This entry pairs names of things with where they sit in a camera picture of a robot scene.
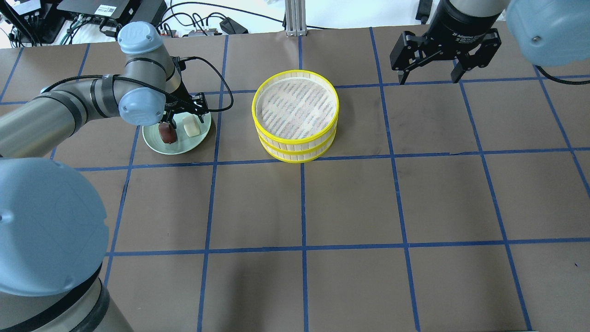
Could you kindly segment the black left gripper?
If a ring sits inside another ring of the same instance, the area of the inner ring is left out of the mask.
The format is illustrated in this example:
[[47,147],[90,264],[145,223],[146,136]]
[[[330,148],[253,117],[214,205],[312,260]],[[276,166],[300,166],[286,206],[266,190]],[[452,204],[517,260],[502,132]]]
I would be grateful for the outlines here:
[[162,122],[167,122],[168,131],[177,130],[177,124],[173,119],[173,116],[181,113],[195,115],[200,123],[204,124],[205,118],[209,113],[208,102],[205,98],[205,95],[190,96],[187,100],[176,100],[171,97],[167,97],[164,106]]

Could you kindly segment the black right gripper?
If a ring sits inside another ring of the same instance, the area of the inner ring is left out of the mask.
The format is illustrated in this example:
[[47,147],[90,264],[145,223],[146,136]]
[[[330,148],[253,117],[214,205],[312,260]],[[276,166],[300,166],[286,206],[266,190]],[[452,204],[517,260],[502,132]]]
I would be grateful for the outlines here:
[[501,13],[501,0],[441,0],[428,30],[421,36],[404,31],[389,55],[400,85],[411,71],[433,61],[457,60],[453,83],[474,68],[487,67],[502,44],[493,28]]

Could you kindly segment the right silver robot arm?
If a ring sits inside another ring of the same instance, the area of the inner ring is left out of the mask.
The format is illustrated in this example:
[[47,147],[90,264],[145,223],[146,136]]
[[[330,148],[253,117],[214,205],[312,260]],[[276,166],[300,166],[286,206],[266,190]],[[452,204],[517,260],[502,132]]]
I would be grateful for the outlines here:
[[546,67],[589,58],[587,0],[441,0],[421,36],[404,31],[390,53],[390,67],[405,84],[411,71],[434,61],[457,61],[451,81],[489,65],[502,39],[495,22],[505,15],[523,57],[548,80],[586,85],[548,74]]

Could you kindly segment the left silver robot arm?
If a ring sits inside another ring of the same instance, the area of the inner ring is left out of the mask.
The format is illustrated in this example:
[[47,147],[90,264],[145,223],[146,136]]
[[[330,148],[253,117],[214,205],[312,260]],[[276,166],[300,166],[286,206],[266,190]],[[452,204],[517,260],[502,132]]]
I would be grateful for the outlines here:
[[139,135],[182,154],[209,130],[150,23],[117,36],[122,74],[65,78],[1,117],[1,330],[131,332],[102,280],[115,231],[99,193],[78,168],[121,166]]

